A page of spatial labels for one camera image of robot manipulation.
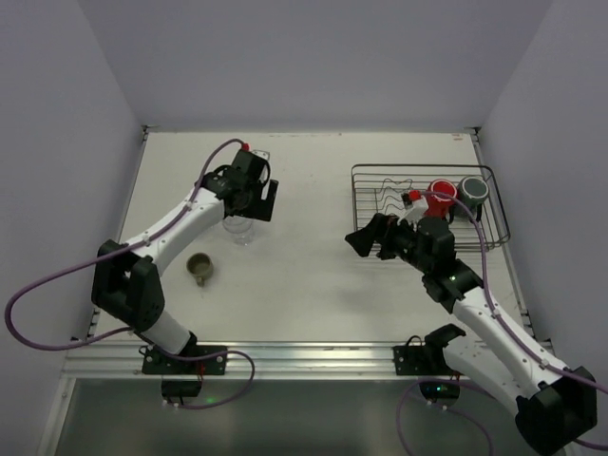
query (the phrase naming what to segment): red mug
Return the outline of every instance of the red mug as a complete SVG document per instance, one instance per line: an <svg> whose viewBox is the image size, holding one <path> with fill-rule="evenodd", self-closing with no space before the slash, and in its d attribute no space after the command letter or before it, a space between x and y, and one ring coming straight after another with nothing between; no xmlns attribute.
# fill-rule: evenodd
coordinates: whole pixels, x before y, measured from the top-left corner
<svg viewBox="0 0 608 456"><path fill-rule="evenodd" d="M437 179L430 183L427 189L429 192L446 193L453 198L458 195L456 186L445 179ZM425 212L427 217L439 217L444 219L449 211L449 206L454 204L452 199L442 198L437 195L425 195L428 203L428 209Z"/></svg>

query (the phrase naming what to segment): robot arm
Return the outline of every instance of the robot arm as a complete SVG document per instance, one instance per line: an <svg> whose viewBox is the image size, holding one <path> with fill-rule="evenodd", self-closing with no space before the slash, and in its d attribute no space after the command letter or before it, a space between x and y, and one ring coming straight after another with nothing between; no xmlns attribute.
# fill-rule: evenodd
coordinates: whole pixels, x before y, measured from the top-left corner
<svg viewBox="0 0 608 456"><path fill-rule="evenodd" d="M551 371L568 370L558 358L530 337L492 298L488 306L482 279L456 258L454 236L446 221L422 218L417 225L396 216L376 214L365 228L346 236L361 257L380 244L380 259L400 257L420 270L429 296L465 323L487 346L481 348L461 329L438 330L440 342L427 353L439 364L461 372L499 400L513 415L520 434L541 455L554 454L597 424L596 391ZM513 332L535 360L518 344ZM595 381L585 368L569 370Z"/></svg>
<svg viewBox="0 0 608 456"><path fill-rule="evenodd" d="M249 150L239 150L231 165L203 177L196 195L195 186L166 216L126 242L141 247L98 263L93 303L165 352L186 354L197 338L164 309L162 273L190 242L227 216L270 221L277 187L278 182L270 180L267 160ZM184 207L187 210L179 217ZM98 256L122 249L124 245L109 240L100 247Z"/></svg>

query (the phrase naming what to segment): black mounting bracket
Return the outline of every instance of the black mounting bracket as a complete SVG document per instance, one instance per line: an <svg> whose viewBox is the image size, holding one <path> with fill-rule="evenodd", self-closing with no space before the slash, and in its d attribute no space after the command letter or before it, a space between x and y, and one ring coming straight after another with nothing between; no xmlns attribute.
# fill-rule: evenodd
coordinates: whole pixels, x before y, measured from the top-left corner
<svg viewBox="0 0 608 456"><path fill-rule="evenodd" d="M466 332L450 323L426 335L424 345L396 345L392 348L395 373L398 376L453 374L454 370L444 359L444 348L450 340L464 335Z"/></svg>
<svg viewBox="0 0 608 456"><path fill-rule="evenodd" d="M187 357L226 352L225 345L195 345L188 349ZM176 361L168 358L156 349L142 347L142 373L144 375L223 375L226 372L226 356L219 354L202 362Z"/></svg>
<svg viewBox="0 0 608 456"><path fill-rule="evenodd" d="M198 397L202 390L199 380L162 380L161 396L170 403L182 402L184 397Z"/></svg>

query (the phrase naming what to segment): cable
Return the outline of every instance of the cable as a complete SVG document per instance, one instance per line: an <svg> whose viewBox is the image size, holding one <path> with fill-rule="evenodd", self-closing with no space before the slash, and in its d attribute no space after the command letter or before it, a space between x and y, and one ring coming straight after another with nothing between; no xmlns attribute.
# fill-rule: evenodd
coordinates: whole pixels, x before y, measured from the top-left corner
<svg viewBox="0 0 608 456"><path fill-rule="evenodd" d="M220 144L219 147L216 150L214 150L211 153L211 155L209 155L206 162L204 163L202 170L200 171L199 179L197 180L197 183L194 186L194 190L192 191L192 194L190 195L190 198L188 199L188 203L193 202L195 200L195 198L197 197L197 193L199 192L200 187L202 186L202 179L207 172L207 168L209 167L211 160L226 146L233 144L233 143L238 143L238 144L240 144L241 147L246 146L245 142L243 142L242 140L239 140L239 139L228 140L228 141ZM160 238L167 231L169 231L171 228L173 228L176 225L176 223L178 223L178 221L180 221L181 218L188 212L188 203L186 203L181 208L181 210L178 212L178 214L171 221L169 221L166 225L164 225L158 232L151 235L148 239L148 242L151 240ZM64 350L78 349L80 347L84 347L86 345L90 345L90 344L93 344L100 340L106 339L111 335L130 331L130 328L123 327L123 328L119 328L118 330L106 332L106 333L97 335L95 337L91 337L90 339L87 339L85 341L76 342L73 344L65 344L65 345L57 345L57 346L39 344L37 342L33 342L33 341L27 339L19 331L17 331L17 329L15 328L15 325L12 321L12 309L13 309L15 303L17 302L17 300L19 300L19 298L21 298L23 295L25 295L28 292L31 292L32 290L40 287L41 285L49 283L51 280L55 280L59 277L63 277L63 276L67 276L69 274L75 273L76 271L80 271L84 268L97 264L101 261L107 261L109 259L119 257L122 254L125 254L125 253L130 252L135 249L139 249L140 247L143 247L145 244L146 244L146 241L142 240L140 242L136 242L131 245L126 245L122 249L112 252L111 254L107 254L104 256L98 256L94 259L90 259L89 261L85 261L84 263L80 263L75 266L65 268L64 270L61 270L61 271L51 274L51 275L47 275L34 282L31 282L29 285L26 285L25 287L23 287L21 290L19 290L17 293L15 293L13 296L10 297L9 301L7 302L7 306L5 307L4 321L5 321L5 324L7 325L7 329L9 330L9 333L15 339L17 339L19 342L21 342L23 345L26 345L32 349L41 350L44 352L61 352Z"/></svg>
<svg viewBox="0 0 608 456"><path fill-rule="evenodd" d="M408 339L408 342L406 342L406 345L404 346L404 350L403 350L403 355L406 358L406 361L408 361L408 363L409 363L409 350L408 350L409 344L411 344L411 342L413 342L414 339L418 339L418 341L422 345L422 338L419 335L413 335L412 337L410 337Z"/></svg>
<svg viewBox="0 0 608 456"><path fill-rule="evenodd" d="M405 435L403 434L403 426L401 424L401 408L403 407L404 403L406 402L408 395L413 391L414 388L416 388L417 386L422 385L424 383L428 383L428 382L437 382L437 383L443 383L443 384L458 385L459 387L464 387L468 390L485 393L485 391L483 389L481 389L477 386L460 383L457 380L444 380L444 379L440 379L440 378L425 378L425 379L419 379L416 382L414 382L413 384L411 384L401 395L401 398L399 399L399 404L397 405L397 411L395 414L395 424L397 426L397 435L399 436L399 441L401 442L401 446L403 447L403 449L410 456L414 456L414 452L411 449L411 447L409 446ZM439 406L437 404L432 404L432 405L434 407L442 408L442 406ZM462 416L463 418L466 418L468 421L470 421L473 425L475 425L482 432L485 439L487 440L489 456L494 455L494 444L492 443L490 434L481 423L479 423L475 418L473 418L468 413L465 413L463 411L455 410L453 408L445 408L445 410L449 411L450 413L454 413L456 415Z"/></svg>
<svg viewBox="0 0 608 456"><path fill-rule="evenodd" d="M592 444L591 442L585 442L581 439L575 439L574 443L580 445L581 447L594 449L595 451L608 451L608 445Z"/></svg>
<svg viewBox="0 0 608 456"><path fill-rule="evenodd" d="M485 294L485 300L487 301L487 305L489 307L489 310L491 312L494 312L496 309L496 306L494 305L494 301L492 299L492 295L490 294L490 288L489 288L489 284L488 284L488 280L487 280L487 254L485 252L485 239L484 239L484 235L482 233L482 228L479 225L479 223L476 221L475 217L473 216L473 214L471 213L471 211L468 209L468 207L466 207L461 201L459 201L457 198L452 197L451 195L448 195L447 193L442 193L442 192L429 192L429 191L424 191L422 192L423 195L434 195L434 196L438 196L441 198L449 198L450 200L454 201L456 204L458 204L466 213L466 215L468 216L469 220L471 221L471 223L473 224L473 226L475 227L475 231L477 232L477 237L479 238L479 243L482 249L482 280L484 281L484 294ZM507 334L509 334L509 336L511 337L511 339L513 339L513 341L515 341L515 343L517 345L520 346L520 348L528 355L530 356L530 358L532 358L536 363L539 364L543 364L542 359L537 356L526 344L525 342L523 342L516 334L515 332L509 327L509 325L506 323L506 321L504 321L503 317L500 314L495 315L496 317L496 321L499 322L499 324L501 325L501 327L506 331ZM555 366L551 365L551 364L543 364L544 367L546 369L548 369L549 371L552 371L558 375L562 375L564 377L568 377L572 380L575 380L587 387L591 387L594 388L598 391L603 392L604 394L608 394L608 388L597 383L597 382L593 382L591 380L588 380L586 378L583 378L579 375L576 375L575 373L569 371L569 370L563 370L560 368L556 368ZM592 449L597 449L599 451L608 451L608 445L600 445L600 444L591 444L588 442L584 442L584 441L576 441L578 444L584 446L584 447L588 447L588 448L592 448Z"/></svg>
<svg viewBox="0 0 608 456"><path fill-rule="evenodd" d="M229 164L221 164L216 169L214 169L213 172L216 173L216 174L223 173L229 167L230 167Z"/></svg>

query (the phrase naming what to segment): wire dish rack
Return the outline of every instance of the wire dish rack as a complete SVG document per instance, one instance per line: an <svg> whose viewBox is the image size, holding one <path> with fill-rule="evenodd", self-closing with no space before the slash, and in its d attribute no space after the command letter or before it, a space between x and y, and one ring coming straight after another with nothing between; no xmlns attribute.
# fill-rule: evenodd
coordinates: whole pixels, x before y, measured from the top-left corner
<svg viewBox="0 0 608 456"><path fill-rule="evenodd" d="M378 212L401 217L404 213L401 194L407 190L427 190L436 179L447 179L457 185L467 176L483 178L489 188L480 222L486 250L505 244L511 238L511 232L503 201L494 172L484 165L356 164L351 170L354 229L366 226ZM456 240L456 251L481 251L475 227L468 219L455 218L449 229ZM375 245L372 252L379 250L380 246Z"/></svg>

